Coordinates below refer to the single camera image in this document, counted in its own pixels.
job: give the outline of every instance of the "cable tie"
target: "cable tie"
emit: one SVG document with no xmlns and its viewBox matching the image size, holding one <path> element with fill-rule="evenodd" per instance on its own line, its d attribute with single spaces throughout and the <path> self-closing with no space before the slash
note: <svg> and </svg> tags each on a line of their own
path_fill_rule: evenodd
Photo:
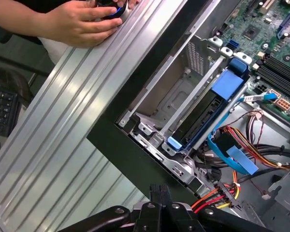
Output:
<svg viewBox="0 0 290 232">
<path fill-rule="evenodd" d="M 279 153 L 280 156 L 282 156 L 282 153 L 284 152 L 284 150 L 285 150 L 285 146 L 282 145 L 282 146 L 280 147 L 280 153 Z"/>
</svg>

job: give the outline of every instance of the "computer chip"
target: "computer chip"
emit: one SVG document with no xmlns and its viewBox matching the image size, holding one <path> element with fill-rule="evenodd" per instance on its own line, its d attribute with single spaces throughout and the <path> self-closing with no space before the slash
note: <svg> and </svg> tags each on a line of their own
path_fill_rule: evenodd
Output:
<svg viewBox="0 0 290 232">
<path fill-rule="evenodd" d="M 253 40 L 257 37 L 260 31 L 261 30 L 258 27 L 255 27 L 254 25 L 250 24 L 242 35 L 249 40 Z"/>
</svg>

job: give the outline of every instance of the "metal bracket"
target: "metal bracket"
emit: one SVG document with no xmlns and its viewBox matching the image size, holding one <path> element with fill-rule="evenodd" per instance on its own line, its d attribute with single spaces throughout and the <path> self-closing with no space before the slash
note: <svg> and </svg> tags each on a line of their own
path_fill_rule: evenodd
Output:
<svg viewBox="0 0 290 232">
<path fill-rule="evenodd" d="M 179 162 L 165 157 L 142 135 L 130 134 L 142 147 L 144 147 L 152 156 L 158 159 L 168 170 L 177 176 L 182 182 L 189 184 L 194 178 L 194 173 L 188 172 Z"/>
<path fill-rule="evenodd" d="M 170 156 L 176 155 L 176 151 L 174 151 L 167 143 L 162 144 L 162 149 L 165 150 Z"/>
<path fill-rule="evenodd" d="M 269 187 L 269 192 L 275 190 L 278 190 L 275 200 L 290 211 L 290 172 L 287 173 L 280 181 Z"/>
</svg>

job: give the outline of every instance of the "hand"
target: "hand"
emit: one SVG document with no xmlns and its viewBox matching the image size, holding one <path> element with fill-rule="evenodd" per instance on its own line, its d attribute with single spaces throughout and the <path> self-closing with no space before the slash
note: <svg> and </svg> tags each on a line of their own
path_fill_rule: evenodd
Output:
<svg viewBox="0 0 290 232">
<path fill-rule="evenodd" d="M 116 13 L 116 7 L 95 7 L 95 2 L 69 1 L 40 19 L 42 36 L 75 47 L 93 47 L 114 34 L 120 18 L 94 22 Z"/>
<path fill-rule="evenodd" d="M 119 7 L 123 7 L 124 6 L 124 3 L 126 1 L 129 1 L 129 8 L 130 9 L 133 9 L 134 6 L 139 3 L 141 0 L 113 0 L 114 2 L 117 2 L 118 6 Z"/>
</svg>

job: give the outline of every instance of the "ram slot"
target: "ram slot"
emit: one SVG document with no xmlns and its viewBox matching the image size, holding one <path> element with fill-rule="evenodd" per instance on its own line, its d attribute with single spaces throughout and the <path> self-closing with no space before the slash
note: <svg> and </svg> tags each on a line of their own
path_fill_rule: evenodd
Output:
<svg viewBox="0 0 290 232">
<path fill-rule="evenodd" d="M 276 74 L 283 76 L 284 79 L 290 80 L 290 67 L 279 60 L 270 57 L 266 60 L 265 66 Z"/>
<path fill-rule="evenodd" d="M 264 81 L 269 83 L 273 88 L 283 91 L 290 96 L 290 81 L 284 79 L 267 67 L 261 66 L 256 72 Z"/>
</svg>

